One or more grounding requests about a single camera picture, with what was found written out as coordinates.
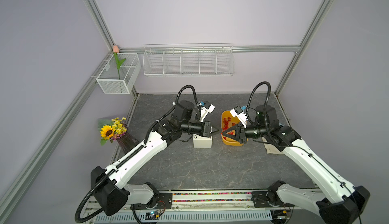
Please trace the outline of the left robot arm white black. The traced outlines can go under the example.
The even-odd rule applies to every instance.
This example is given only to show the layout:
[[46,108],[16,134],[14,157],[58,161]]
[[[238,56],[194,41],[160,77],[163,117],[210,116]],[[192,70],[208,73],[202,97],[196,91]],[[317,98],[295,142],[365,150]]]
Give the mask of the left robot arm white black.
[[143,141],[106,168],[92,170],[91,189],[76,209],[75,222],[85,223],[102,212],[112,216],[126,205],[156,208],[160,195],[156,187],[149,182],[130,185],[129,180],[183,133],[207,139],[218,134],[220,128],[205,119],[214,109],[210,102],[198,100],[193,86],[183,86],[172,108],[149,127]]

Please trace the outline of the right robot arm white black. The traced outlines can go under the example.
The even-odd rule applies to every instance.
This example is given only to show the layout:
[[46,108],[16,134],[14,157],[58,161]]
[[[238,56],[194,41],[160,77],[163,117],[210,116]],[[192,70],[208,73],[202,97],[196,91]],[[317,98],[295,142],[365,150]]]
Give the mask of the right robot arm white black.
[[241,144],[248,139],[266,143],[295,162],[319,188],[312,192],[277,181],[268,187],[265,196],[252,193],[252,202],[272,207],[291,204],[308,210],[327,224],[352,224],[361,215],[370,198],[364,186],[355,186],[326,164],[292,127],[279,123],[276,110],[268,106],[271,85],[264,81],[252,90],[246,106],[237,106],[230,113],[239,123],[224,130],[222,135]]

